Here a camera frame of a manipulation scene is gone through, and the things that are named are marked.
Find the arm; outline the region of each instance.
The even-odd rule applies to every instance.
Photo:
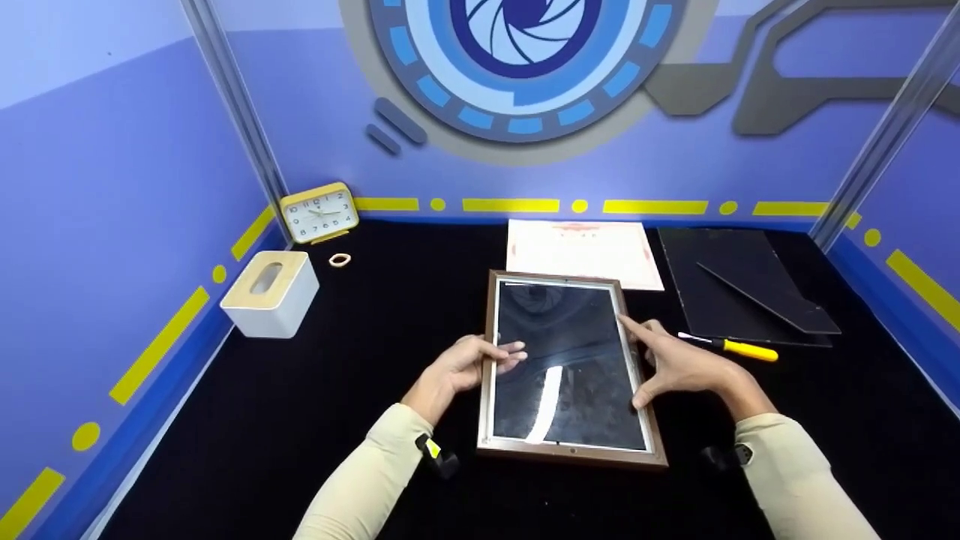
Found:
[[[522,349],[520,342],[497,348],[471,335],[444,351],[326,479],[303,515],[294,540],[376,537],[420,463],[417,437],[424,433],[432,436],[457,392],[479,384],[484,358],[495,360],[502,373],[526,359]]]
[[[736,442],[752,452],[744,473],[777,538],[878,538],[813,439],[769,405],[753,377],[734,372],[721,388],[718,393],[736,420]]]
[[[657,321],[621,322],[648,351],[657,374],[634,395],[647,406],[675,390],[715,392],[736,422],[736,442],[752,456],[743,469],[770,529],[779,539],[877,538],[800,424],[778,414],[753,376],[729,360],[670,335]]]
[[[433,426],[395,404],[340,464],[307,508],[295,540],[374,538],[420,463],[414,445]]]

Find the hand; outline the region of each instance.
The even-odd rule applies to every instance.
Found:
[[[482,336],[465,335],[423,371],[400,402],[436,426],[454,395],[480,384],[485,359],[497,363],[497,374],[506,373],[527,358],[523,347],[522,341],[496,347]]]
[[[657,369],[657,374],[637,389],[633,398],[637,409],[666,392],[711,390],[724,400],[734,420],[776,412],[754,378],[740,366],[670,335],[656,320],[639,324],[624,315],[619,318],[647,346],[644,357]]]

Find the brown wooden frame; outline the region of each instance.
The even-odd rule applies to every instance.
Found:
[[[595,278],[574,278],[569,276],[549,276],[545,274],[524,274],[520,272],[504,272],[502,270],[491,270],[490,281],[487,291],[487,340],[493,342],[493,323],[496,313],[494,313],[496,282],[499,278],[517,278],[549,280],[554,282],[574,282],[574,283],[593,283],[608,285],[613,288],[613,293],[618,303],[618,310],[622,314],[627,314],[627,305],[623,298],[623,290],[620,288],[620,282],[617,280],[601,280]],[[630,361],[634,364],[628,370],[633,369],[636,374],[636,383],[643,383],[643,370],[639,365],[639,354],[636,345],[628,339],[629,350],[631,354]],[[660,440],[660,429],[657,426],[657,417],[654,415],[653,408],[648,405],[644,407],[642,413],[646,416],[647,426],[649,428],[648,442],[652,447],[652,452],[638,452],[632,450],[582,448],[580,446],[570,446],[564,444],[529,444],[523,441],[494,437],[491,434],[492,425],[488,426],[487,419],[490,417],[490,407],[492,405],[491,383],[494,366],[492,361],[484,362],[483,379],[480,387],[480,424],[477,431],[477,452],[479,454],[504,455],[509,454],[515,457],[523,457],[537,460],[567,461],[579,462],[585,464],[604,464],[610,466],[622,466],[645,469],[665,469],[667,465],[666,453],[663,451],[663,442]]]

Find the beige sleeve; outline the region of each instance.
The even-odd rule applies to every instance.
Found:
[[[417,437],[433,428],[407,405],[395,404],[337,470],[307,508],[295,540],[375,538],[417,470]]]
[[[797,422],[775,413],[736,424],[753,455],[743,470],[778,540],[878,538]]]

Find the tissue box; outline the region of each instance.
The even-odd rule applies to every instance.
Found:
[[[306,253],[263,251],[240,273],[220,308],[247,337],[289,338],[319,288]]]

